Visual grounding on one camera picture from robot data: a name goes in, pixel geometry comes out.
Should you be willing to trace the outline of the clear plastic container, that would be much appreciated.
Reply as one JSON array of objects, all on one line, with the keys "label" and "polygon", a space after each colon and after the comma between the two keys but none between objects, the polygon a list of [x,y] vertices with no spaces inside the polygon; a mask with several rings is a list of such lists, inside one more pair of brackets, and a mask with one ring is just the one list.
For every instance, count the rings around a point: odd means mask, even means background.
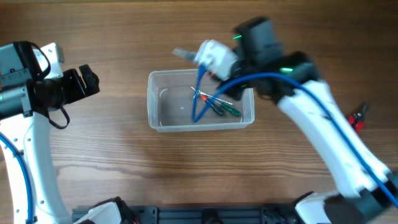
[{"label": "clear plastic container", "polygon": [[244,90],[240,101],[226,95],[218,98],[231,103],[241,115],[228,111],[218,116],[212,109],[197,123],[192,122],[193,96],[197,81],[196,69],[154,71],[149,75],[147,110],[149,125],[158,132],[211,131],[241,129],[255,120],[254,91]]}]

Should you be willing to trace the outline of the red handled cutters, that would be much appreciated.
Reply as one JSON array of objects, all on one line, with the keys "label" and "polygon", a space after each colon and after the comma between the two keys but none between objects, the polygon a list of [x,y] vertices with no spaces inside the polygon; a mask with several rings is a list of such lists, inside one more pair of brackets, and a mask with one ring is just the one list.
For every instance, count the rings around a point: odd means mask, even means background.
[{"label": "red handled cutters", "polygon": [[357,134],[364,128],[364,117],[368,109],[369,103],[363,103],[356,111],[348,116],[348,122]]}]

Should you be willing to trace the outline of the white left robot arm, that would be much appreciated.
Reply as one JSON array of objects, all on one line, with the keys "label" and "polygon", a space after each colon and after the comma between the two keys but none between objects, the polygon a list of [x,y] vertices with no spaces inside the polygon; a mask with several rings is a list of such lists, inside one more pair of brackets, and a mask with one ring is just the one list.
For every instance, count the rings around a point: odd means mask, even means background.
[{"label": "white left robot arm", "polygon": [[12,42],[1,47],[1,148],[15,223],[72,223],[50,152],[50,113],[97,94],[88,65],[62,70],[56,45]]}]

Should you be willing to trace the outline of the green handled screwdriver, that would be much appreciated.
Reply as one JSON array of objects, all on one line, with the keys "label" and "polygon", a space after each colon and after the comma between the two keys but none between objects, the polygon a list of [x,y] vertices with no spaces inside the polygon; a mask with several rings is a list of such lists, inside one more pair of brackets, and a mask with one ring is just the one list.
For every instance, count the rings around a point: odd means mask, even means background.
[{"label": "green handled screwdriver", "polygon": [[241,116],[240,111],[234,108],[231,104],[225,103],[224,101],[221,100],[216,100],[215,98],[214,102],[217,103],[221,109],[227,111],[230,115],[233,115],[235,117]]}]

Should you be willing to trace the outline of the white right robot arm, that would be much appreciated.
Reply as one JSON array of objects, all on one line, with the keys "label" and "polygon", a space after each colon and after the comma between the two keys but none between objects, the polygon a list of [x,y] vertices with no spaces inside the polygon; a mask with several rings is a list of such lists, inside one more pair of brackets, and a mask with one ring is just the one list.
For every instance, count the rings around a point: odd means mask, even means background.
[{"label": "white right robot arm", "polygon": [[240,100],[246,88],[268,96],[304,133],[323,159],[334,192],[309,192],[294,204],[302,223],[366,223],[397,205],[397,174],[364,145],[330,88],[303,52],[285,54],[270,20],[235,27],[238,59],[220,91]]}]

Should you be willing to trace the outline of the small silver wrench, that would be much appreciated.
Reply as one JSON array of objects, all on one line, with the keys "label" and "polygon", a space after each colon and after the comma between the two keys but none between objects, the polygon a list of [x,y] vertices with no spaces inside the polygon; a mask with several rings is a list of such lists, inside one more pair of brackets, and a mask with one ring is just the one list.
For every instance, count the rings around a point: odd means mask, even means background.
[{"label": "small silver wrench", "polygon": [[202,92],[202,91],[200,91],[200,90],[196,90],[196,89],[193,89],[193,90],[195,91],[195,93],[198,93],[199,95],[204,95],[204,96],[210,97],[210,98],[212,98],[212,99],[214,99],[214,100],[216,100],[216,101],[225,103],[225,104],[227,104],[227,105],[233,105],[233,103],[231,103],[231,102],[228,102],[228,101],[226,101],[226,100],[222,100],[221,98],[216,98],[216,97],[214,97],[214,96],[208,95],[208,94],[206,94],[206,93],[204,93],[204,92]]}]

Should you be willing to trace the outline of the black orange screwdriver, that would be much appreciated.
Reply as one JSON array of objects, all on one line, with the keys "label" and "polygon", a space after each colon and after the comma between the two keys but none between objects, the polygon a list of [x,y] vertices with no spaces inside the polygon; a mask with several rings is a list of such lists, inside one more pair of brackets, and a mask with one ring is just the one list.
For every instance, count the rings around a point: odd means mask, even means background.
[{"label": "black orange screwdriver", "polygon": [[[194,87],[192,87],[192,89],[195,91],[194,96],[197,96],[197,98],[200,98],[201,100],[203,100],[204,103],[210,103],[211,98],[209,96],[205,95],[204,93],[202,93],[199,90],[194,89]],[[210,108],[218,116],[223,116],[224,115],[224,111],[215,102],[212,102],[210,104]]]}]

